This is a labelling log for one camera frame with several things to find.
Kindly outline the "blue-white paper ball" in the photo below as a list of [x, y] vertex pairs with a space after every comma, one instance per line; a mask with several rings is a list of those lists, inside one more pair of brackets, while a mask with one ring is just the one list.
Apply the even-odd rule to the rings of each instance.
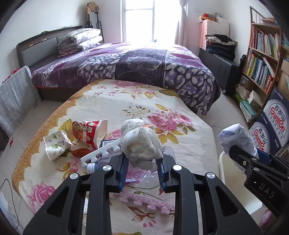
[[255, 158], [259, 159], [257, 148], [253, 144], [253, 138], [239, 123], [223, 129], [218, 135], [223, 151], [228, 155], [232, 146], [236, 145]]

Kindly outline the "blue white carton box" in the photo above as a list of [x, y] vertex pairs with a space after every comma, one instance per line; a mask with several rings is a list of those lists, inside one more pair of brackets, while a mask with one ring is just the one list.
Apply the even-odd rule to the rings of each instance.
[[101, 148], [101, 147], [104, 147], [104, 146], [106, 146], [106, 145], [108, 145], [108, 144], [110, 144], [110, 143], [112, 143], [112, 142], [115, 142], [115, 141], [118, 141], [118, 139], [102, 140], [102, 141], [101, 141], [101, 144], [100, 144], [100, 148]]

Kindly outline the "white floral paper cup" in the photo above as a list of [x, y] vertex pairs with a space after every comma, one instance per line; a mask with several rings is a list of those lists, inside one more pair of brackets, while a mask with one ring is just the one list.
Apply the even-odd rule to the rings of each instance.
[[45, 144], [46, 154], [51, 162], [61, 156], [72, 145], [72, 142], [64, 130], [58, 130], [43, 137], [43, 141]]

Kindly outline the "pink storage cabinet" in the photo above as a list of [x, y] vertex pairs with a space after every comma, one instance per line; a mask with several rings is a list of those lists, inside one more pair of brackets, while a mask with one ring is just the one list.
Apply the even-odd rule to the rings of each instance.
[[216, 21], [210, 19], [203, 20], [199, 23], [199, 48], [206, 49], [206, 35], [226, 35], [229, 36], [229, 22], [222, 17], [217, 17]]

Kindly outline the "upper Ganten cardboard box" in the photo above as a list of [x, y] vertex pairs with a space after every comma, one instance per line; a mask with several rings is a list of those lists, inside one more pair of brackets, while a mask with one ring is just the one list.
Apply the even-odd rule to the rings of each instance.
[[288, 100], [276, 88], [272, 90], [263, 114], [273, 129], [279, 151], [288, 143]]

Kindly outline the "white tissue wad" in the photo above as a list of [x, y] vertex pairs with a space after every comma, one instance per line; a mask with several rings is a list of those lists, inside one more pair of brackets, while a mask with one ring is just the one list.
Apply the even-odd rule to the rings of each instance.
[[153, 126], [146, 120], [133, 118], [121, 126], [121, 150], [132, 167], [157, 171], [155, 160], [162, 159], [162, 144]]

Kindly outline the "wooden bookshelf with books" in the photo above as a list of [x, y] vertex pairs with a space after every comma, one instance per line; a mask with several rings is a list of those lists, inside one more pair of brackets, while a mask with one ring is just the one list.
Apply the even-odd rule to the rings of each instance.
[[277, 84], [282, 63], [283, 32], [274, 18], [250, 7], [250, 40], [234, 97], [252, 125]]

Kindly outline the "orange brown wrapper scrap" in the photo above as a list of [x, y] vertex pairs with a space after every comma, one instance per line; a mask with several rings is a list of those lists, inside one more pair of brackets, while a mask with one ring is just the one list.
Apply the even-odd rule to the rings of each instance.
[[91, 150], [87, 149], [87, 148], [79, 148], [76, 150], [70, 150], [70, 153], [77, 158], [82, 158], [84, 156], [86, 156], [87, 154], [91, 153]]

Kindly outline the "folded patterned pillows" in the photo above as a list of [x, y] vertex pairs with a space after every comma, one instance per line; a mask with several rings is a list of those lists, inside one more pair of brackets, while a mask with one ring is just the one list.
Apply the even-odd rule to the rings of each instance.
[[103, 40], [100, 29], [81, 28], [64, 36], [58, 43], [57, 49], [60, 55], [70, 55], [91, 49]]

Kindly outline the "pink foam toe separator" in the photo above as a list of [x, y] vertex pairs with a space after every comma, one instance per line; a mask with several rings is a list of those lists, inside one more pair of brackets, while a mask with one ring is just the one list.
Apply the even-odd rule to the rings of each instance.
[[121, 192], [121, 193], [109, 193], [110, 199], [118, 199], [123, 203], [129, 203], [129, 200], [133, 201], [134, 207], [141, 208], [143, 205], [146, 205], [147, 209], [151, 212], [155, 212], [157, 209], [160, 210], [160, 213], [163, 215], [169, 215], [171, 212], [175, 211], [175, 208], [172, 204], [169, 204], [165, 201], [159, 199], [153, 199], [143, 195], [138, 195], [132, 192]]

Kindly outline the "ganten cardboard box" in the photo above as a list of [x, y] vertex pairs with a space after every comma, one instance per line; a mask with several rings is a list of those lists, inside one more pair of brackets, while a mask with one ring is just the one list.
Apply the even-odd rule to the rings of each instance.
[[263, 114], [273, 129], [279, 151], [288, 143], [288, 100], [276, 88], [272, 90]]
[[249, 129], [254, 146], [263, 152], [270, 152], [270, 137], [266, 127], [261, 122], [255, 122]]

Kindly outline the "purple patterned quilt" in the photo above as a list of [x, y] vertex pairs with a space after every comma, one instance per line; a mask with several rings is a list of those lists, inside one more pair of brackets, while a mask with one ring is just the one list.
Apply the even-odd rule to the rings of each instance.
[[161, 43], [106, 43], [60, 55], [32, 72], [38, 88], [81, 88], [114, 79], [176, 92], [193, 112], [206, 115], [220, 97], [212, 72], [186, 47]]

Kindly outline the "pile of folded clothes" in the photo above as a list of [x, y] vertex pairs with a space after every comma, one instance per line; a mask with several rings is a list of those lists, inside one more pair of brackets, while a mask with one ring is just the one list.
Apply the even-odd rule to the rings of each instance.
[[235, 59], [235, 48], [238, 45], [236, 41], [233, 41], [226, 35], [206, 35], [206, 51], [210, 54], [217, 54], [227, 59]]

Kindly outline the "dark bed headboard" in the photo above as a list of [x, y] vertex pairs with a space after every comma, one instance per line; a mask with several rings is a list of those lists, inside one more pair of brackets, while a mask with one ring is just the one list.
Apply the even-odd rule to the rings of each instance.
[[20, 68], [33, 67], [43, 60], [58, 54], [58, 43], [70, 32], [82, 26], [66, 26], [60, 29], [44, 31], [16, 45]]

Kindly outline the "floral cream bed sheet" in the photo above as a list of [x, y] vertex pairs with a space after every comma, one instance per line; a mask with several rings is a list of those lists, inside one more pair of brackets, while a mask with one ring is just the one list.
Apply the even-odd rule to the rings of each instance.
[[[13, 173], [12, 185], [32, 213], [36, 213], [57, 187], [72, 173], [85, 175], [80, 158], [70, 150], [90, 146], [72, 135], [74, 121], [108, 120], [103, 140], [121, 137], [120, 128], [131, 118], [146, 119], [163, 146], [170, 146], [176, 162], [193, 173], [218, 173], [217, 150], [212, 128], [188, 109], [173, 91], [140, 83], [100, 80], [87, 85], [63, 103], [51, 116], [35, 125], [29, 123], [33, 138], [25, 148]], [[43, 137], [64, 130], [71, 147], [50, 161]], [[123, 192], [132, 192], [165, 201], [174, 206], [175, 195], [164, 193], [157, 175], [139, 183], [127, 183]], [[163, 215], [133, 201], [110, 199], [112, 231], [117, 234], [172, 234], [174, 211]]]

